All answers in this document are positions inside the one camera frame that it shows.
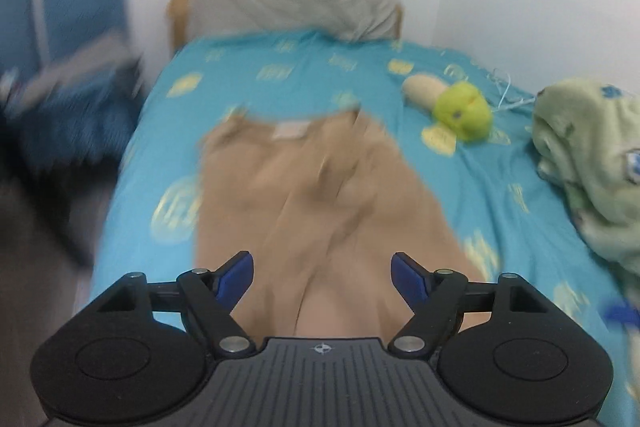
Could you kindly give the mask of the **tan t-shirt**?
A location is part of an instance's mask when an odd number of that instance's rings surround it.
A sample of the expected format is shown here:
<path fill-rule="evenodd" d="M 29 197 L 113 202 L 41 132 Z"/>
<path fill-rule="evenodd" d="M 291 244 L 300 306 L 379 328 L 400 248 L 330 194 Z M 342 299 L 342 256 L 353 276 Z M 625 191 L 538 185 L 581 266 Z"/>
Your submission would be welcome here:
<path fill-rule="evenodd" d="M 196 263 L 252 255 L 232 314 L 255 340 L 392 339 L 411 315 L 390 279 L 398 251 L 483 280 L 393 138 L 358 110 L 280 124 L 233 115 L 202 140 L 200 187 Z"/>

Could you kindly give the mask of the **teal patterned bed sheet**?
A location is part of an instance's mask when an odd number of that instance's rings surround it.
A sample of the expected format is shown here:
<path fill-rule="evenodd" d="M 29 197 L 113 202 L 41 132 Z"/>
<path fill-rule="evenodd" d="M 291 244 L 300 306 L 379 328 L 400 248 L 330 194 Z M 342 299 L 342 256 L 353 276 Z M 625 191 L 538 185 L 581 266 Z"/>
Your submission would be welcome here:
<path fill-rule="evenodd" d="M 402 83 L 421 72 L 469 81 L 498 106 L 486 141 L 454 141 L 404 100 Z M 349 44 L 313 31 L 189 43 L 158 77 L 122 158 L 93 291 L 132 271 L 167 281 L 190 268 L 198 142 L 215 124 L 236 110 L 282 120 L 352 106 L 393 135 L 480 272 L 523 275 L 601 343 L 614 381 L 600 420 L 637 425 L 628 338 L 601 317 L 603 303 L 622 294 L 608 264 L 570 222 L 563 193 L 538 176 L 528 96 L 454 50 L 402 41 Z"/>

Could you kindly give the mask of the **light green fleece blanket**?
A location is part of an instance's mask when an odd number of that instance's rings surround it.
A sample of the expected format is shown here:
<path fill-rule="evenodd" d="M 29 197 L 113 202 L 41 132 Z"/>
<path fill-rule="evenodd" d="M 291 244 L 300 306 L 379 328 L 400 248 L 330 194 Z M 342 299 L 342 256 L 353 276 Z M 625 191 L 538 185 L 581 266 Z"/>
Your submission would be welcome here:
<path fill-rule="evenodd" d="M 570 217 L 600 257 L 639 273 L 639 97 L 570 78 L 537 95 L 537 171 L 564 191 Z"/>

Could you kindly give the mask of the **green plush toy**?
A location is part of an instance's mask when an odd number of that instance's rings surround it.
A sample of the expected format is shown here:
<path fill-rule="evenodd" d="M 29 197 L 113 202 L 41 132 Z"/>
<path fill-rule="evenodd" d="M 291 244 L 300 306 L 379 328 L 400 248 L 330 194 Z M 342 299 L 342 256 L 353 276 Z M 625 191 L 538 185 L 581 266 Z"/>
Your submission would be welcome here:
<path fill-rule="evenodd" d="M 405 98 L 426 110 L 464 142 L 488 138 L 494 116 L 480 89 L 466 80 L 446 83 L 434 75 L 416 74 L 401 86 Z"/>

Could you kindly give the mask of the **near blue covered chair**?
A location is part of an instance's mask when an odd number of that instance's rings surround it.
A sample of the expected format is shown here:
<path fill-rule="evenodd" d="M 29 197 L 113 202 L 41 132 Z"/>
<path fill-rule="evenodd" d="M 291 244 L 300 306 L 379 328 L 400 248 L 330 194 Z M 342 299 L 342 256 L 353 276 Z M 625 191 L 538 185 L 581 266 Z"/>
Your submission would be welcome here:
<path fill-rule="evenodd" d="M 32 0 L 39 69 L 1 71 L 1 109 L 28 165 L 122 157 L 143 103 L 126 0 Z"/>

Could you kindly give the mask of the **blue covered chair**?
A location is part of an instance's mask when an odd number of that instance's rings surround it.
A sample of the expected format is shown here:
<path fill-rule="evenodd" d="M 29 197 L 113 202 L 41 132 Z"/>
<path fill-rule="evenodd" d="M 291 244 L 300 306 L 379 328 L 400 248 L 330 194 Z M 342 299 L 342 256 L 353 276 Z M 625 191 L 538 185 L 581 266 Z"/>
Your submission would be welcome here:
<path fill-rule="evenodd" d="M 0 0 L 1 70 L 17 69 L 31 80 L 39 69 L 32 0 Z"/>
<path fill-rule="evenodd" d="M 126 0 L 32 0 L 39 69 L 1 71 L 1 109 L 28 165 L 122 157 L 143 103 Z"/>

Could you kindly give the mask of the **far blue covered chair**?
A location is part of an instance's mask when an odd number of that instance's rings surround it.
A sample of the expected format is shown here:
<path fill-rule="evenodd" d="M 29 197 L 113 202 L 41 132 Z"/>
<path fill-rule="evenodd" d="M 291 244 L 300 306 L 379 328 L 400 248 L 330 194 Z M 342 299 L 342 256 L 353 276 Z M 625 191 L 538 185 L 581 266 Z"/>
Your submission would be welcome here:
<path fill-rule="evenodd" d="M 1 70 L 17 69 L 31 80 L 39 69 L 32 0 L 0 0 Z"/>

